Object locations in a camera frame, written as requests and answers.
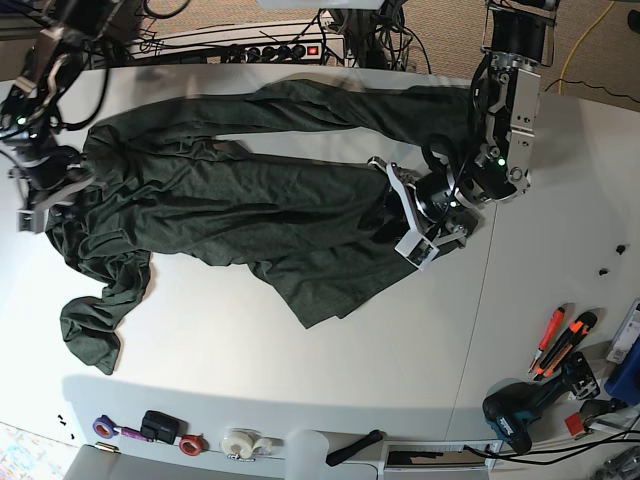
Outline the dark green t-shirt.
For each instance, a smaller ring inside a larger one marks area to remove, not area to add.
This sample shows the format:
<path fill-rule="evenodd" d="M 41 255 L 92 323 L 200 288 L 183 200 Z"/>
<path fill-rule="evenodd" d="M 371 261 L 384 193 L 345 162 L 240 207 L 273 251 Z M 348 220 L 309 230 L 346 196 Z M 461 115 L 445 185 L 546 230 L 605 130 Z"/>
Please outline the dark green t-shirt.
<path fill-rule="evenodd" d="M 114 371 L 117 327 L 141 303 L 156 253 L 245 265 L 305 327 L 349 315 L 414 272 L 394 248 L 388 178 L 366 164 L 264 159 L 221 137 L 365 128 L 419 147 L 444 136 L 461 150 L 468 98 L 462 86 L 357 92 L 283 80 L 94 124 L 83 166 L 97 181 L 71 207 L 54 208 L 46 227 L 66 265 L 103 284 L 99 296 L 62 308 L 66 347 Z"/>

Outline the orange black utility knife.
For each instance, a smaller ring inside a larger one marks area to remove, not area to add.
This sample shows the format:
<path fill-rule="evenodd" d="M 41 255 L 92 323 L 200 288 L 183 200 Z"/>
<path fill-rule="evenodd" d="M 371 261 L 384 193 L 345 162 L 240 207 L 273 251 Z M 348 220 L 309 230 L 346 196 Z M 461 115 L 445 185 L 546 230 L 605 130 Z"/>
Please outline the orange black utility knife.
<path fill-rule="evenodd" d="M 585 311 L 570 323 L 535 369 L 533 381 L 537 382 L 550 377 L 563 359 L 586 337 L 597 321 L 598 316 L 593 311 Z"/>

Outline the purple tape roll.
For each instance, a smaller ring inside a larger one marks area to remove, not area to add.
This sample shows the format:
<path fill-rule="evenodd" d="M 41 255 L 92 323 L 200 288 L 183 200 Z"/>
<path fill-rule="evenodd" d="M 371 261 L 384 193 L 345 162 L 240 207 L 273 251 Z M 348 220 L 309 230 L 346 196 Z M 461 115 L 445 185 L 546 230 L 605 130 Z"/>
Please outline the purple tape roll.
<path fill-rule="evenodd" d="M 111 439 L 117 435 L 117 425 L 106 415 L 95 419 L 92 428 L 94 433 L 103 439 Z"/>

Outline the white plastic cup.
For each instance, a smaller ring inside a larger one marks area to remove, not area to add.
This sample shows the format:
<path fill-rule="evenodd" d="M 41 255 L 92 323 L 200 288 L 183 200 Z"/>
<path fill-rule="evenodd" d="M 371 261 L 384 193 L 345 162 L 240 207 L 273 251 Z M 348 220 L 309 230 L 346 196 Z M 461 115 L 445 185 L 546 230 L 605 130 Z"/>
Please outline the white plastic cup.
<path fill-rule="evenodd" d="M 285 441 L 286 480 L 317 480 L 323 478 L 329 450 L 327 437 L 315 430 L 299 430 Z"/>

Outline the red square tag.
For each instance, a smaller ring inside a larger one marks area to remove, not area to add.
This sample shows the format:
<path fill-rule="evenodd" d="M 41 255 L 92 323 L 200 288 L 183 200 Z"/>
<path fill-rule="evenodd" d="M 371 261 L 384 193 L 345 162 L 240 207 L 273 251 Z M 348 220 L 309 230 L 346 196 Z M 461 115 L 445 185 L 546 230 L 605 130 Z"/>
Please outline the red square tag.
<path fill-rule="evenodd" d="M 579 412 L 566 417 L 564 423 L 571 437 L 577 437 L 585 433 L 583 418 Z"/>

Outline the blue box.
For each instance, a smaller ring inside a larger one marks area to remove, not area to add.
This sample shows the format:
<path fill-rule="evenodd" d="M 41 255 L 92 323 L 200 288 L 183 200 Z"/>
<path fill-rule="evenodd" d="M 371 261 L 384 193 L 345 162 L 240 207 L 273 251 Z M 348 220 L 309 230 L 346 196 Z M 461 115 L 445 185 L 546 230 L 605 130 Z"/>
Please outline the blue box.
<path fill-rule="evenodd" d="M 639 340 L 636 340 L 620 365 L 617 365 L 604 384 L 605 391 L 629 406 L 639 404 Z"/>

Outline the red tape roll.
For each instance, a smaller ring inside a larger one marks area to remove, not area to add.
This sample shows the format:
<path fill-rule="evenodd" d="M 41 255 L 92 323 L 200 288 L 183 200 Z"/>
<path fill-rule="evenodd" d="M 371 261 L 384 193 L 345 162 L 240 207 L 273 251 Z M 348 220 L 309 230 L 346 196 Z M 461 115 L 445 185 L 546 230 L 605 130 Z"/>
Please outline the red tape roll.
<path fill-rule="evenodd" d="M 202 435 L 184 435 L 178 446 L 183 454 L 190 457 L 199 456 L 206 449 Z"/>

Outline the teal black cordless drill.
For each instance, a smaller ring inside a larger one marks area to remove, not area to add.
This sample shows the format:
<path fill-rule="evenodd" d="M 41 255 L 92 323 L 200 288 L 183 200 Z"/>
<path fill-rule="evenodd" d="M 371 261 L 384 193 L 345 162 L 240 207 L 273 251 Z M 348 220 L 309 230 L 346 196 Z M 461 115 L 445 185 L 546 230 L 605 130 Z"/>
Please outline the teal black cordless drill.
<path fill-rule="evenodd" d="M 482 411 L 497 438 L 524 455 L 532 448 L 529 426 L 568 393 L 577 400 L 595 399 L 600 394 L 595 375 L 580 351 L 570 355 L 559 374 L 544 383 L 517 382 L 487 396 Z"/>

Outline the black power strip red switch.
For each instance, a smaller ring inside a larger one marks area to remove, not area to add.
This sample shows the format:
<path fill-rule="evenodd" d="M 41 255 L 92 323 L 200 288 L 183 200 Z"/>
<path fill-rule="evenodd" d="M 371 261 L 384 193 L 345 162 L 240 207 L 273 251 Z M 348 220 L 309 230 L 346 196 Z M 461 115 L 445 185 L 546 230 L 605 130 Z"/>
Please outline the black power strip red switch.
<path fill-rule="evenodd" d="M 320 64 L 322 49 L 318 43 L 293 45 L 263 45 L 230 47 L 221 57 L 221 63 L 274 63 Z"/>

